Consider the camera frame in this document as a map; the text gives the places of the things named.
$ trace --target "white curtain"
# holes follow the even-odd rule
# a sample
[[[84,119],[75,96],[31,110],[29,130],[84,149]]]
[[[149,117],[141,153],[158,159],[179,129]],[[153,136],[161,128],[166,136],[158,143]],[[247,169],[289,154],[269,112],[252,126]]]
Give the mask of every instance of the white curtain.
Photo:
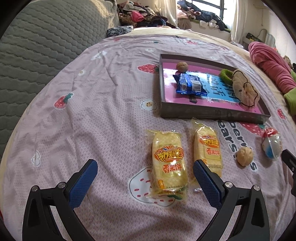
[[[161,16],[166,17],[170,24],[176,27],[178,26],[176,0],[155,0],[155,6],[159,10]]]
[[[231,28],[231,40],[236,43],[241,43],[242,34],[247,20],[248,0],[235,1],[235,14]]]

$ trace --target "green hair tie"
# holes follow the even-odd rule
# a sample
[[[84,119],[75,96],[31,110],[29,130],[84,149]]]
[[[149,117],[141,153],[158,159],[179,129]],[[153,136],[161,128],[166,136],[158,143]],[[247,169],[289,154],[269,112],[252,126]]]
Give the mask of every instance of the green hair tie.
[[[233,75],[233,72],[228,69],[221,70],[221,73],[219,74],[223,82],[230,86],[232,86],[232,75]]]

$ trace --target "box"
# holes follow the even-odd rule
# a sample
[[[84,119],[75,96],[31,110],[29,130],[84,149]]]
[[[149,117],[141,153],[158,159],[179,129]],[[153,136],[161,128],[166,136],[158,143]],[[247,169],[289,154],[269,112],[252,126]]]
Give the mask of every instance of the box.
[[[176,93],[176,81],[173,74],[176,72],[176,64],[181,61],[188,63],[187,73],[201,77],[203,86],[208,91],[207,97]],[[161,54],[159,62],[160,116],[163,118],[191,119],[195,117],[263,124],[270,117],[270,112],[262,98],[256,107],[246,109],[239,104],[232,87],[225,85],[218,77],[222,69],[235,71],[234,67],[206,59],[170,54]]]

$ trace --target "blue gripper pad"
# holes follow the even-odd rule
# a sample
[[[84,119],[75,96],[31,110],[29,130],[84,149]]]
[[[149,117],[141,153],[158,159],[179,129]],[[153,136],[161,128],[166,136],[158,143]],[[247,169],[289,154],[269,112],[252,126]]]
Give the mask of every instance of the blue gripper pad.
[[[91,160],[90,164],[69,191],[68,204],[72,210],[80,206],[97,173],[98,164],[95,160]]]
[[[193,164],[193,174],[202,188],[210,205],[220,209],[222,206],[221,193],[199,161],[195,161]]]

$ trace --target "rolled pink blanket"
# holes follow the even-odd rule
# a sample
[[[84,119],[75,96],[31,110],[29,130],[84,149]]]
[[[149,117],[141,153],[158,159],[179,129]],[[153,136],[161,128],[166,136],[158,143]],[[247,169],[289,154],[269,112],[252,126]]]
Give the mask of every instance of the rolled pink blanket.
[[[269,76],[283,94],[296,87],[291,68],[273,48],[264,43],[253,42],[249,45],[249,52],[252,61]]]

